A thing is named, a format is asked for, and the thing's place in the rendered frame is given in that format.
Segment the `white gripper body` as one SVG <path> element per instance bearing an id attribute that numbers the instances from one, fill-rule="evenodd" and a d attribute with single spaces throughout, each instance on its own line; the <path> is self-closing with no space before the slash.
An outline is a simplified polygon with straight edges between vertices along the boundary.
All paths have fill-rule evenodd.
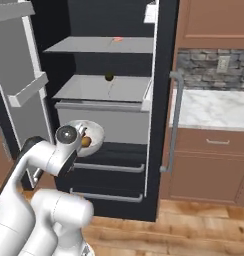
<path id="1" fill-rule="evenodd" d="M 83 124 L 76 125 L 75 129 L 78 131 L 81 137 L 84 137 L 86 135 L 87 128 Z"/>

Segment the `white bowl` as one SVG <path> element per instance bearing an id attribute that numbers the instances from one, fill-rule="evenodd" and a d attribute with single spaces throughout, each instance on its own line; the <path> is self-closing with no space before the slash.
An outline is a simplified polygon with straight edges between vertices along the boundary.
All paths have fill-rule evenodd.
<path id="1" fill-rule="evenodd" d="M 87 157 L 97 152 L 103 144 L 105 133 L 104 129 L 97 123 L 89 120 L 72 120 L 69 125 L 79 129 L 81 126 L 86 127 L 85 134 L 91 138 L 88 147 L 81 147 L 77 151 L 79 157 Z"/>

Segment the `grey fridge shelf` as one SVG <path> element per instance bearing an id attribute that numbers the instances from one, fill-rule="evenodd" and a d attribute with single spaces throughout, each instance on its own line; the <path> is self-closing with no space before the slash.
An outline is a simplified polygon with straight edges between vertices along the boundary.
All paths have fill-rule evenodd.
<path id="1" fill-rule="evenodd" d="M 139 53 L 153 52 L 153 38 L 123 37 L 122 42 L 113 42 L 114 37 L 67 37 L 46 49 L 46 52 L 72 53 Z"/>
<path id="2" fill-rule="evenodd" d="M 107 81 L 100 75 L 73 75 L 54 99 L 141 102 L 149 77 L 116 76 Z"/>

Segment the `grey fridge door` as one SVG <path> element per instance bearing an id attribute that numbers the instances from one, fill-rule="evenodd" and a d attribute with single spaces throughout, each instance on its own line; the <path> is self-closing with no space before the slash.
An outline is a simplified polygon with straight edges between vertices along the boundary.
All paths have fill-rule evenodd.
<path id="1" fill-rule="evenodd" d="M 23 1 L 29 0 L 0 0 L 0 4 Z M 8 99 L 30 84 L 37 72 L 43 72 L 31 16 L 0 22 L 0 130 L 9 162 L 16 160 L 26 139 L 40 136 L 53 140 L 46 103 L 47 84 L 22 107 L 12 107 Z"/>

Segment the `grey crisper drawer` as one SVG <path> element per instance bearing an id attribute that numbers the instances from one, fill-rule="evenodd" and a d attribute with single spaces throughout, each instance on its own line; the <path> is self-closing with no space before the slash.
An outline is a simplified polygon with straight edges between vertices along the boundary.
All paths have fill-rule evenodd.
<path id="1" fill-rule="evenodd" d="M 149 113 L 142 112 L 138 105 L 60 101 L 55 108 L 61 125 L 72 120 L 89 120 L 99 124 L 104 129 L 106 142 L 148 142 Z"/>

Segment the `grey door shelf bin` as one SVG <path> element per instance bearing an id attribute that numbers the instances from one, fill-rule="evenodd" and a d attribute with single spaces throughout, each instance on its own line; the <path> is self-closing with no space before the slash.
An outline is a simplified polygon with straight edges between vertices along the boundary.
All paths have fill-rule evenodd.
<path id="1" fill-rule="evenodd" d="M 34 14 L 35 11 L 30 1 L 0 4 L 0 22 Z"/>
<path id="2" fill-rule="evenodd" d="M 37 72 L 36 78 L 15 95 L 9 95 L 10 105 L 14 108 L 22 107 L 30 98 L 39 92 L 48 82 L 45 72 Z"/>

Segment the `brown drawer front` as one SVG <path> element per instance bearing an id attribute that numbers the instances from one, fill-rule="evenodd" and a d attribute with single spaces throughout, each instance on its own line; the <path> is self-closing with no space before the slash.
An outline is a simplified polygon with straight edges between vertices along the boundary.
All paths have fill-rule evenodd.
<path id="1" fill-rule="evenodd" d="M 229 145 L 208 144 L 206 139 L 227 141 Z M 214 152 L 244 155 L 244 132 L 179 128 L 176 149 L 188 152 Z"/>

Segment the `brown base cupboard door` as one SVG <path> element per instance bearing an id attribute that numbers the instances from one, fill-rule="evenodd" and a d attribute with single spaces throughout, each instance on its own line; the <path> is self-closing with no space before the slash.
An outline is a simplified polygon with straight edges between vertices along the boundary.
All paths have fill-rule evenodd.
<path id="1" fill-rule="evenodd" d="M 243 183 L 244 156 L 176 153 L 169 196 L 175 200 L 240 205 Z"/>

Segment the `grey wall socket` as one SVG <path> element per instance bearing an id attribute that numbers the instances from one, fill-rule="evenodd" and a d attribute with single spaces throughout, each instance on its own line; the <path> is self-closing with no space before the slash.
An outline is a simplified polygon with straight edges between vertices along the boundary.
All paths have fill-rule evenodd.
<path id="1" fill-rule="evenodd" d="M 217 63 L 217 72 L 226 73 L 229 67 L 230 57 L 229 56 L 220 56 Z"/>

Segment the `brown wall cupboard door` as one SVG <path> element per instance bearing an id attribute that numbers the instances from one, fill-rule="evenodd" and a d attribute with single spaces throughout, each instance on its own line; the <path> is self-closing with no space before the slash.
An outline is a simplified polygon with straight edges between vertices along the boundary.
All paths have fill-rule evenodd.
<path id="1" fill-rule="evenodd" d="M 180 0 L 176 44 L 244 49 L 244 0 Z"/>

